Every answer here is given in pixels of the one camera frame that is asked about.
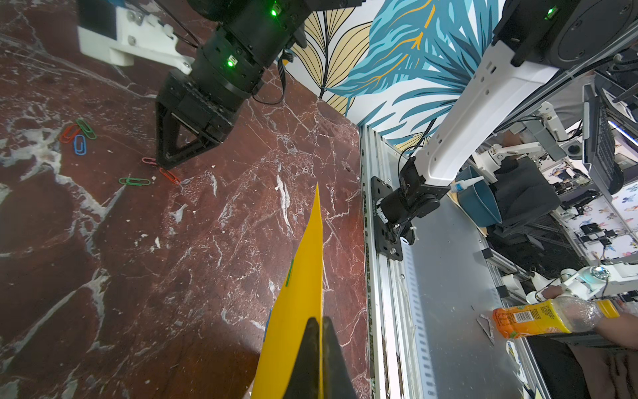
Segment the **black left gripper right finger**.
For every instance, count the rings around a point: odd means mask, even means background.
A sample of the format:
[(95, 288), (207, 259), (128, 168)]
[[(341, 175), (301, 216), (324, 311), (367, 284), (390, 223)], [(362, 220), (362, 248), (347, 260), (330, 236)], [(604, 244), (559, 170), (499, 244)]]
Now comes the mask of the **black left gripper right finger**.
[(322, 318), (322, 387), (323, 398), (357, 399), (342, 347), (329, 317)]

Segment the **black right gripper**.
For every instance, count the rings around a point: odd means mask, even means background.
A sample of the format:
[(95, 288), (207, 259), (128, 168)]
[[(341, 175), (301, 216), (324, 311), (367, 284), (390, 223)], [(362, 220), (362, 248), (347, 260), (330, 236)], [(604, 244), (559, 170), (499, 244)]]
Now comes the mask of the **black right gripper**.
[(239, 108), (259, 92), (276, 57), (305, 43), (304, 23), (317, 11), (359, 6), (357, 1), (191, 1), (217, 24), (199, 46), (192, 72), (174, 70), (156, 101), (156, 161), (171, 170), (219, 146)]

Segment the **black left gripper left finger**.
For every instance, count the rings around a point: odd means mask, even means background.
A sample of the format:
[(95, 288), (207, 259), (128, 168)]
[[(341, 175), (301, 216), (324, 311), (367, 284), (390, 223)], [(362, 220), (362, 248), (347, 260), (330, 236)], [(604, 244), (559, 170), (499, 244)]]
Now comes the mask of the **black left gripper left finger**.
[(283, 399), (318, 399), (320, 391), (320, 327), (317, 319), (307, 321), (302, 342)]

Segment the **yellow paper sheet stack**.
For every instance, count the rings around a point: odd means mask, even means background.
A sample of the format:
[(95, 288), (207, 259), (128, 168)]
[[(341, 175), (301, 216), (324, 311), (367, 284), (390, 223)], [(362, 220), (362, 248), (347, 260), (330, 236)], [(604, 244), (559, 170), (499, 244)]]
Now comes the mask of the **yellow paper sheet stack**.
[(323, 231), (320, 191), (294, 256), (288, 287), (272, 308), (259, 358), (253, 398), (282, 398), (289, 383), (302, 336), (310, 318), (322, 319)]

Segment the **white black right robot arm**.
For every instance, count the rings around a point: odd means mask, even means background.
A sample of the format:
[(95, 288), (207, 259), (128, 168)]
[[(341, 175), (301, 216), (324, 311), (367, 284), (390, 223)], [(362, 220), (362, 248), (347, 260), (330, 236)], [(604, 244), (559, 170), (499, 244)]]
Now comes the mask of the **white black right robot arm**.
[[(215, 23), (188, 73), (156, 100), (156, 159), (170, 169), (223, 143), (266, 69), (306, 60), (310, 18), (352, 1), (193, 1)], [(342, 98), (418, 76), (425, 134), (377, 205), (393, 236), (437, 209), (460, 166), (519, 104), (558, 72), (597, 55), (637, 17), (634, 1), (394, 1), (372, 24), (362, 65), (333, 88)]]

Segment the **person forearm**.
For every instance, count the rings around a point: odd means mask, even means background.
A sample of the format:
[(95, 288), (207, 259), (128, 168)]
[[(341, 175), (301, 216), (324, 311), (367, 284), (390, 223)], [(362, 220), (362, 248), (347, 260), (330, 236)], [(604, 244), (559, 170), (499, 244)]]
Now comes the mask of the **person forearm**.
[(594, 331), (614, 344), (636, 350), (638, 343), (638, 318), (633, 314), (621, 313), (618, 318), (602, 319)]

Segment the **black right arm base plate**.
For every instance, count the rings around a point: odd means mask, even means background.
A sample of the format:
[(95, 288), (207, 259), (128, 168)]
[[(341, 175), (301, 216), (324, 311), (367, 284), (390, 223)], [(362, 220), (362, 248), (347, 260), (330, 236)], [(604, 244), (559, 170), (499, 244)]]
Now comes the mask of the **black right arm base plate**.
[(399, 190), (394, 190), (377, 176), (371, 179), (373, 234), (377, 254), (388, 259), (404, 259), (401, 239), (414, 243), (415, 235), (410, 229), (412, 224), (402, 223), (405, 207), (399, 199)]

